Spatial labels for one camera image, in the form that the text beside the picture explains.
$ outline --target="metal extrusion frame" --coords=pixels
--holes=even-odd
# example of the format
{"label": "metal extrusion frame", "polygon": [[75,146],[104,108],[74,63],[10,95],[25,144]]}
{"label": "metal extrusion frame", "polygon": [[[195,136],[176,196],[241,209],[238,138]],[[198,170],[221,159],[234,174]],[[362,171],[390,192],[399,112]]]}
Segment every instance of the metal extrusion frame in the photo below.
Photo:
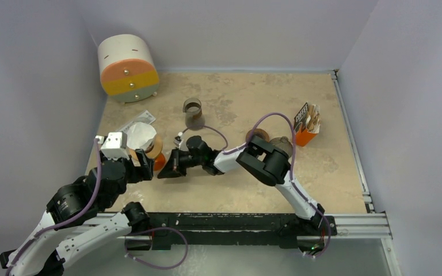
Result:
{"label": "metal extrusion frame", "polygon": [[[83,225],[70,235],[70,237],[79,235],[99,224],[106,223],[116,213],[98,213],[97,217],[85,221]],[[326,214],[333,216],[338,235],[332,236],[332,239],[392,239],[390,228],[385,214]],[[148,240],[148,236],[122,236],[118,239],[127,240]],[[298,240],[319,239],[319,236],[298,236]]]}
{"label": "metal extrusion frame", "polygon": [[360,155],[358,153],[358,149],[355,144],[355,138],[353,138],[352,128],[350,126],[350,122],[348,121],[345,104],[343,103],[343,98],[341,97],[340,85],[338,84],[338,78],[335,71],[331,73],[331,79],[333,80],[334,88],[338,96],[338,101],[340,102],[341,113],[343,115],[343,119],[345,120],[346,132],[348,134],[348,139],[350,140],[350,145],[352,146],[353,155],[355,156],[355,164],[357,166],[357,171],[360,176],[361,187],[363,192],[365,193],[368,192],[367,180],[365,180],[365,174],[363,173],[363,168],[361,166]]}
{"label": "metal extrusion frame", "polygon": [[397,257],[395,256],[394,245],[392,239],[381,239],[382,247],[386,254],[387,265],[392,276],[401,276],[401,269],[399,268],[399,263]]}

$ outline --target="marble surface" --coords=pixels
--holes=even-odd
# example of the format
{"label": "marble surface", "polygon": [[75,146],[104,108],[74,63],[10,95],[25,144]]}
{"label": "marble surface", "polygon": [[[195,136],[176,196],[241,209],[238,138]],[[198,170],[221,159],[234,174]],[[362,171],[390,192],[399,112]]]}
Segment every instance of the marble surface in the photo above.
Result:
{"label": "marble surface", "polygon": [[[243,143],[246,132],[260,117],[281,112],[293,119],[306,101],[321,107],[320,133],[305,147],[297,147],[295,175],[309,194],[328,213],[366,213],[359,177],[349,144],[336,91],[328,74],[160,73],[156,97],[122,104],[109,98],[98,130],[107,135],[148,110],[152,124],[163,137],[163,153],[169,158],[173,138],[185,128],[182,104],[196,97],[203,104],[206,125],[220,130],[233,148]],[[261,125],[271,138],[288,136],[281,117]],[[209,129],[187,131],[201,135],[211,148],[224,146]],[[95,167],[91,154],[88,169]],[[188,169],[182,178],[157,179],[128,184],[110,211],[130,201],[140,201],[151,212],[293,212],[273,187],[259,183],[243,169],[213,177],[201,168]]]}

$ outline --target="orange stripe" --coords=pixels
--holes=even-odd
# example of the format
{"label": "orange stripe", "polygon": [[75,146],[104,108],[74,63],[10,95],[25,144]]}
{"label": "orange stripe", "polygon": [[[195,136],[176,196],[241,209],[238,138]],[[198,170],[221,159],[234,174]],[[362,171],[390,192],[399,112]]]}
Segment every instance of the orange stripe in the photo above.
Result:
{"label": "orange stripe", "polygon": [[154,71],[155,67],[142,59],[125,59],[111,63],[101,73],[101,82],[111,82],[118,79],[134,76],[149,71]]}

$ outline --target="orange box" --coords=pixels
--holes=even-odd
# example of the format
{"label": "orange box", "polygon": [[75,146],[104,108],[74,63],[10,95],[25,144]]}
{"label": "orange box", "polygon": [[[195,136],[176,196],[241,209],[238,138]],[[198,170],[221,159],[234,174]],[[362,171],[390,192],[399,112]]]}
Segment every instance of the orange box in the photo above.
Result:
{"label": "orange box", "polygon": [[[319,115],[319,106],[315,106]],[[312,132],[309,132],[306,126],[306,120],[308,116],[308,112],[310,109],[309,103],[305,103],[304,106],[300,109],[297,115],[294,117],[294,131],[296,133],[296,145],[304,147],[311,141],[318,133],[319,126],[315,128]]]}
{"label": "orange box", "polygon": [[296,145],[304,147],[311,141],[317,133],[310,133],[307,128],[304,128],[303,131],[299,130],[296,132]]}

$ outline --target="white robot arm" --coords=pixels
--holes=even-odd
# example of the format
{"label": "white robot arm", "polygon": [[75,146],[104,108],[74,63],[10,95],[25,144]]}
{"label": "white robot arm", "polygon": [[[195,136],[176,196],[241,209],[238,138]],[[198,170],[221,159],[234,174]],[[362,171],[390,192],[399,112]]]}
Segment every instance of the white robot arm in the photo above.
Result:
{"label": "white robot arm", "polygon": [[57,191],[26,241],[18,249],[0,255],[6,276],[61,275],[66,267],[91,250],[130,233],[132,227],[144,226],[148,220],[141,204],[130,202],[109,221],[67,239],[77,226],[110,208],[126,191],[127,183],[153,177],[154,161],[141,149],[135,151],[140,166],[134,166],[127,154],[126,134],[111,132],[106,138],[96,139],[102,144],[101,151],[97,152],[102,173],[92,169],[89,175]]}
{"label": "white robot arm", "polygon": [[[118,195],[125,192],[127,183],[152,179],[153,160],[147,159],[144,152],[138,150],[136,155],[140,167],[135,167],[127,154],[125,139],[121,132],[110,133],[102,139],[102,175],[99,177],[96,170],[91,170],[88,176],[60,188],[23,245],[1,254],[0,261],[6,269],[6,276],[61,275],[77,260],[108,241],[151,226],[149,215],[139,202],[130,202],[109,220],[80,226],[85,221],[94,220],[98,212],[111,207]],[[223,152],[212,150],[200,136],[189,138],[185,146],[188,151],[172,150],[158,178],[184,176],[186,169],[194,166],[202,166],[211,175],[222,175],[243,167],[263,184],[280,191],[305,227],[317,230],[321,226],[324,209],[307,194],[297,179],[291,179],[288,155],[281,149],[257,136],[238,148]],[[94,199],[91,196],[93,183],[100,183],[98,196]],[[43,232],[45,228],[63,224],[74,217],[84,209],[87,201],[93,201],[92,206],[73,223]],[[90,229],[71,237],[77,227]]]}
{"label": "white robot arm", "polygon": [[[185,176],[186,169],[194,166],[202,166],[211,175],[225,174],[243,167],[263,184],[275,186],[299,218],[317,224],[321,222],[321,216],[312,206],[317,206],[322,213],[324,209],[309,196],[296,178],[291,179],[287,153],[263,139],[253,136],[251,141],[228,151],[212,150],[200,136],[192,136],[179,144],[184,145],[187,151],[179,148],[172,150],[158,178]],[[263,160],[259,160],[259,156],[263,155]]]}

